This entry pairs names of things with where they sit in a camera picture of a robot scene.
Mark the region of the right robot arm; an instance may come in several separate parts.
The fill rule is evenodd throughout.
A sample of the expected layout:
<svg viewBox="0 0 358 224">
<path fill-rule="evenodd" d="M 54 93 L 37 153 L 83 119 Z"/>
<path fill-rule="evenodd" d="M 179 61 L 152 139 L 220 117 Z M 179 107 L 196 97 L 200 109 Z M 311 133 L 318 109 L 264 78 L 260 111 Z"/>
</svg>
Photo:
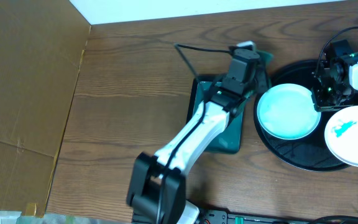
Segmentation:
<svg viewBox="0 0 358 224">
<path fill-rule="evenodd" d="M 332 56 L 315 73 L 319 85 L 313 87 L 312 100 L 317 112 L 338 111 L 358 105 L 358 52 Z"/>
</svg>

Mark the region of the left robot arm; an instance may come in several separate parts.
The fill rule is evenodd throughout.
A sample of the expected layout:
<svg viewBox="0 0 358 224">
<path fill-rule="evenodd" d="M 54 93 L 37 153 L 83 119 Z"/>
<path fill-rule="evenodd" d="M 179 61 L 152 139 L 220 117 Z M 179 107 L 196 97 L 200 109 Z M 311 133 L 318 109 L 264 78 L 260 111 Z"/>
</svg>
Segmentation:
<svg viewBox="0 0 358 224">
<path fill-rule="evenodd" d="M 134 162 L 126 203 L 152 223 L 195 223 L 200 210 L 186 199 L 186 177 L 210 142 L 243 113 L 246 102 L 268 90 L 272 54 L 236 49 L 229 71 L 212 84 L 183 129 L 150 156 Z"/>
</svg>

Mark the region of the white plate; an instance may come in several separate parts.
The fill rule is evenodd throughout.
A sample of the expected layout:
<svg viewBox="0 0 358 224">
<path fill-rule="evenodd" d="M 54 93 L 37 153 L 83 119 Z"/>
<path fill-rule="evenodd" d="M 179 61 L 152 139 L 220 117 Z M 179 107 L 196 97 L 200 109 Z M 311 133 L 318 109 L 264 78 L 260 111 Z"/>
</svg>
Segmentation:
<svg viewBox="0 0 358 224">
<path fill-rule="evenodd" d="M 297 84 L 272 87 L 257 103 L 257 121 L 268 134 L 284 140 L 311 134 L 321 120 L 314 108 L 312 92 Z"/>
<path fill-rule="evenodd" d="M 334 113 L 324 129 L 324 140 L 337 159 L 358 167 L 358 106 Z"/>
</svg>

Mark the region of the green yellow sponge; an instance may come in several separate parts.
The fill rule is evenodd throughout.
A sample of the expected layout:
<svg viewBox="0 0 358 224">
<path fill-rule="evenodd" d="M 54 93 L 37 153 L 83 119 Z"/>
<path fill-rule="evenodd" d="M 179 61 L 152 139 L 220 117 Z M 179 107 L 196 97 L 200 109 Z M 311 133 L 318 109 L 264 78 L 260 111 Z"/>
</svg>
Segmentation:
<svg viewBox="0 0 358 224">
<path fill-rule="evenodd" d="M 261 60 L 260 64 L 261 64 L 263 70 L 266 72 L 267 66 L 273 60 L 273 54 L 263 51 L 263 50 L 257 50 L 256 52 L 259 54 L 260 60 Z"/>
</svg>

